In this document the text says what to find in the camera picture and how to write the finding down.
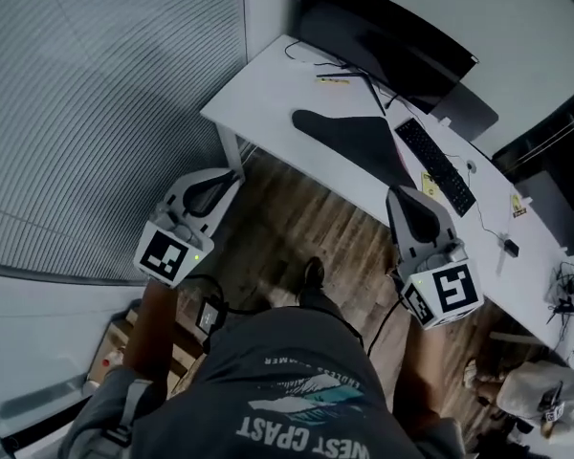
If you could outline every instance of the desk leg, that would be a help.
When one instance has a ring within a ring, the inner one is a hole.
[[[216,124],[216,126],[217,132],[219,133],[219,139],[221,140],[223,150],[225,151],[226,158],[228,159],[228,166],[244,181],[245,171],[242,167],[242,159],[240,158],[240,150],[238,149],[236,135],[227,127],[220,126],[219,124]]]
[[[489,334],[491,340],[508,341],[510,343],[522,343],[523,345],[543,345],[533,335],[513,335],[504,332],[491,332]]]

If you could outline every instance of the computer monitor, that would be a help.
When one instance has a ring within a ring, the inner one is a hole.
[[[367,72],[426,114],[478,62],[388,0],[301,0],[298,38]]]

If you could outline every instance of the wooden floor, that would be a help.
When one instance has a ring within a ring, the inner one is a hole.
[[[270,155],[256,150],[246,167],[247,182],[226,216],[210,270],[232,306],[263,295],[274,305],[295,304],[305,262],[319,256],[325,291],[363,335],[365,348],[397,300],[386,267],[395,257],[388,228],[360,209]],[[188,328],[199,306],[199,290],[180,302]],[[488,425],[489,411],[461,385],[466,361],[476,356],[501,311],[487,303],[473,316],[449,327],[445,356],[447,398],[444,414],[460,421],[467,444]],[[392,407],[392,393],[404,353],[409,315],[401,307],[375,345],[372,362]]]

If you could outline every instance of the black shoe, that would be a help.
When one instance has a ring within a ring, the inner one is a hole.
[[[323,278],[325,277],[325,269],[323,262],[317,256],[311,258],[304,267],[304,284],[302,290],[312,288],[321,289],[323,287]]]

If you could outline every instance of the cardboard box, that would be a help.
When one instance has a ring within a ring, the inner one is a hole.
[[[135,325],[138,320],[138,308],[128,311],[125,319],[131,325]],[[190,369],[202,354],[203,350],[200,342],[181,325],[174,323],[172,358],[186,369]]]
[[[94,357],[94,361],[89,371],[89,375],[87,377],[89,381],[102,384],[108,371],[115,366],[115,364],[105,365],[103,363],[104,360],[111,354],[111,352],[119,351],[125,347],[133,329],[134,327],[125,319],[113,321],[108,325],[104,338],[99,345],[98,352]],[[186,373],[186,368],[175,359],[172,359],[167,378],[168,395]]]

